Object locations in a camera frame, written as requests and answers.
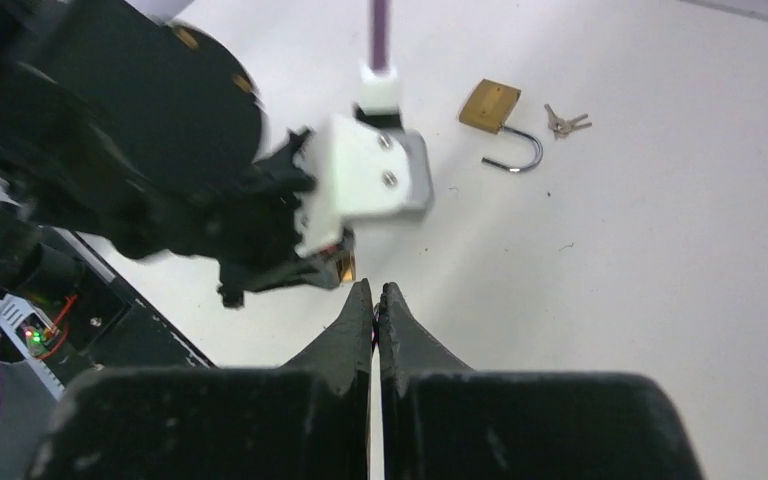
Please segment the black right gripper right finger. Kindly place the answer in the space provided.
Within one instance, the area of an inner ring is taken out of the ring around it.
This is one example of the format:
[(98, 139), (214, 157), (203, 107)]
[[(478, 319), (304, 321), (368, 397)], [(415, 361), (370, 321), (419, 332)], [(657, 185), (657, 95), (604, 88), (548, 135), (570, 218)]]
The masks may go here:
[(480, 371), (413, 316), (394, 283), (379, 302), (389, 479), (699, 479), (670, 398), (617, 372)]

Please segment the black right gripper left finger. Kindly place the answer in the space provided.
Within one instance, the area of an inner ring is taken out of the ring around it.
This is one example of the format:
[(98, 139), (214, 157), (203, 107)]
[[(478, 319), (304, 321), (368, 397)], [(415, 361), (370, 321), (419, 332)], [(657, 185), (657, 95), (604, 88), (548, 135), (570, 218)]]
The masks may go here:
[(336, 319), (275, 368), (107, 368), (66, 389), (28, 479), (365, 479), (374, 308)]

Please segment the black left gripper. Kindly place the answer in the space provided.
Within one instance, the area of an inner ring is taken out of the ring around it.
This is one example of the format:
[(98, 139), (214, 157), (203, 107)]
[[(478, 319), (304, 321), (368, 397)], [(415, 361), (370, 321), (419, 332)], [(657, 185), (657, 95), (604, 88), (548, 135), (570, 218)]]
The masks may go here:
[(301, 196), (316, 186), (297, 162), (313, 137), (309, 129), (290, 130), (285, 142), (243, 170), (242, 184), (221, 204), (219, 285), (226, 308), (241, 308), (248, 293), (309, 286), (334, 290), (342, 283), (354, 233), (342, 228), (338, 238), (312, 253), (299, 254), (302, 227), (312, 216), (302, 212)]

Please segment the small brass padlock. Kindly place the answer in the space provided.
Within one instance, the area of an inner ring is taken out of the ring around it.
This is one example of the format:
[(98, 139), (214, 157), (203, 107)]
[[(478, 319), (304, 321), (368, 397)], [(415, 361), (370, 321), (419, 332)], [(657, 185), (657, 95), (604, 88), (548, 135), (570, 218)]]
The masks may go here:
[(352, 283), (357, 279), (356, 257), (353, 250), (340, 252), (335, 258), (336, 272), (341, 283)]

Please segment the large brass padlock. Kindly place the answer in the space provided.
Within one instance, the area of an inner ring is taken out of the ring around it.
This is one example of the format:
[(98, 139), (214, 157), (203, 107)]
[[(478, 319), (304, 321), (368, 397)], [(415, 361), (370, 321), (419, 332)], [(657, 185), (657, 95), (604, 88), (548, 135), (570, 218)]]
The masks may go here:
[(458, 121), (468, 127), (497, 135), (508, 133), (532, 145), (534, 155), (524, 165), (509, 165), (489, 157), (481, 163), (512, 174), (524, 174), (536, 169), (542, 162), (544, 148), (535, 136), (506, 124), (521, 96), (521, 90), (493, 80), (482, 79), (472, 90), (458, 114)]

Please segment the silver key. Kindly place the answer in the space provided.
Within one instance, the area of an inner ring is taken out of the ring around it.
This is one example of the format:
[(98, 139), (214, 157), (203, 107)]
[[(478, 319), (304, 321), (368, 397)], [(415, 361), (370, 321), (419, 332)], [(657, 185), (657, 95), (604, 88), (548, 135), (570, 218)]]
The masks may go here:
[(558, 116), (549, 104), (545, 104), (544, 109), (547, 113), (548, 128), (552, 131), (556, 140), (567, 138), (574, 131), (592, 126), (592, 123), (588, 120), (588, 114), (582, 114), (572, 119), (564, 119)]

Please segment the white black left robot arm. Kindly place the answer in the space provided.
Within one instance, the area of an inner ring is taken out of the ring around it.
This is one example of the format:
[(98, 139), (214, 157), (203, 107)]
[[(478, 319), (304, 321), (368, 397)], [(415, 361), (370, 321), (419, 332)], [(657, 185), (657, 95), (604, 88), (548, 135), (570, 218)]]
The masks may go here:
[(264, 144), (250, 76), (219, 41), (125, 1), (0, 1), (0, 295), (17, 293), (55, 227), (124, 257), (214, 259), (224, 306), (333, 290), (350, 232), (299, 247), (313, 134)]

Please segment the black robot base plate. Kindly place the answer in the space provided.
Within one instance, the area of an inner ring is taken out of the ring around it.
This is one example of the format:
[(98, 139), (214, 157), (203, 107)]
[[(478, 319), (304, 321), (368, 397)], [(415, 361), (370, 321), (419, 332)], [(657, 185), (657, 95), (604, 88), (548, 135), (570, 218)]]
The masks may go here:
[(17, 333), (63, 385), (105, 367), (211, 367), (212, 361), (83, 239), (21, 221), (0, 202), (0, 300), (26, 300)]

